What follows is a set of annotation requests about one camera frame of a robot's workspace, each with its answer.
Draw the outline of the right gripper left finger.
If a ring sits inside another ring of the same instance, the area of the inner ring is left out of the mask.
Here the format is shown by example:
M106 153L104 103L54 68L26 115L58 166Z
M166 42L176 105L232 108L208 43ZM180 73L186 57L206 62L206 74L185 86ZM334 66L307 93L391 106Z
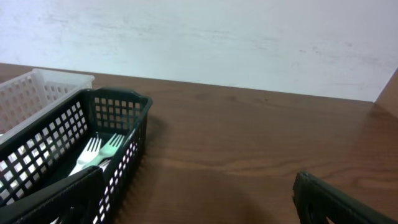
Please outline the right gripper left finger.
M2 207L1 223L92 223L103 194L103 171L91 166Z

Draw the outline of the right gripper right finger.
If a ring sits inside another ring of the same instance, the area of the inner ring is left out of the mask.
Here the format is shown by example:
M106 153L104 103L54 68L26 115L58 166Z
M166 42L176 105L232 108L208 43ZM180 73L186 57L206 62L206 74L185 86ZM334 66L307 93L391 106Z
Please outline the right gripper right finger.
M301 223L397 223L305 171L295 177L292 199Z

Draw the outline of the white plastic fork top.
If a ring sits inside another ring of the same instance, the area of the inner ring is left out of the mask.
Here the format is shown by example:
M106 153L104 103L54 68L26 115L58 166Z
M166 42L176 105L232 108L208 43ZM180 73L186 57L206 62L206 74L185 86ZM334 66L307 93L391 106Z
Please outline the white plastic fork top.
M82 150L76 164L69 175L73 175L83 169L85 165L91 162L99 153L101 147L101 138L90 138L85 148Z

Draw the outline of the white plastic fork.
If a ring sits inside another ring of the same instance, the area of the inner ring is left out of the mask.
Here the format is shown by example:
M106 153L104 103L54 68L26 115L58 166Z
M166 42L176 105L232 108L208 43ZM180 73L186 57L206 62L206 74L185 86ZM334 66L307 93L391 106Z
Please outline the white plastic fork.
M113 157L118 151L119 147L124 141L124 136L122 134L114 134L111 139L99 150L98 155L90 161L87 165L83 166L86 169L89 166L97 166L102 160Z
M99 153L101 147L101 138L90 138L85 148L82 150L76 164L69 175L73 175L83 169L85 165L91 162Z

